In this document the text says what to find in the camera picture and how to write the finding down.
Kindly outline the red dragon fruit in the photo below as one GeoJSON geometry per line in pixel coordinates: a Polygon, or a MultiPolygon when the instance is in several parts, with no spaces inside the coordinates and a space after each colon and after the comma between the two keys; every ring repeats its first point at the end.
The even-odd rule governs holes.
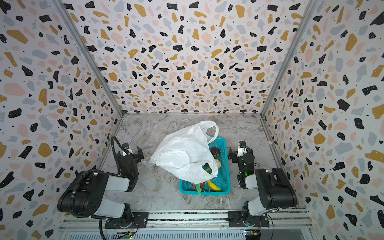
{"type": "Polygon", "coordinates": [[[196,184],[194,186],[195,190],[197,191],[198,195],[201,196],[203,192],[205,192],[205,184],[204,183],[201,183],[201,184],[196,184]]]}

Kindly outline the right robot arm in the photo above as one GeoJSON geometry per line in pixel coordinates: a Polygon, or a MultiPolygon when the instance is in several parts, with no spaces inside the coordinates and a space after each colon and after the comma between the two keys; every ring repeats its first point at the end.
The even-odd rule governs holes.
{"type": "Polygon", "coordinates": [[[253,150],[240,142],[236,152],[229,150],[228,159],[238,164],[237,181],[244,190],[257,190],[258,196],[245,202],[241,211],[229,211],[231,228],[263,228],[270,225],[267,214],[297,205],[296,193],[281,168],[256,169],[253,150]]]}

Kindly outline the dark avocado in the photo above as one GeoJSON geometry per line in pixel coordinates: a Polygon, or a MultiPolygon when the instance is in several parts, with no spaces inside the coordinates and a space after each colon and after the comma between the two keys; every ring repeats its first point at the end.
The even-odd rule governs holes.
{"type": "Polygon", "coordinates": [[[220,150],[216,147],[211,148],[211,154],[215,159],[218,159],[220,157],[220,150]]]}

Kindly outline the white plastic bag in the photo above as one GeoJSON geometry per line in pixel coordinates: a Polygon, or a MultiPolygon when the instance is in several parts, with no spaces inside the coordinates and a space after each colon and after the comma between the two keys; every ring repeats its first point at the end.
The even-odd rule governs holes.
{"type": "Polygon", "coordinates": [[[219,134],[214,121],[201,121],[167,135],[150,162],[180,180],[201,184],[218,176],[219,167],[209,144],[219,134]]]}

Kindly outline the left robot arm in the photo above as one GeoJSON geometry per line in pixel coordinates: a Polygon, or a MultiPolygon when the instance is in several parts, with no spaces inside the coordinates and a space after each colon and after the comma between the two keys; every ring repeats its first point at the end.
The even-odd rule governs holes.
{"type": "Polygon", "coordinates": [[[101,170],[80,172],[59,198],[59,212],[75,218],[106,220],[106,229],[144,229],[147,226],[147,212],[133,212],[127,203],[108,199],[106,192],[132,192],[139,179],[137,164],[144,159],[142,149],[132,153],[126,144],[124,150],[114,158],[120,169],[118,174],[101,170]]]}

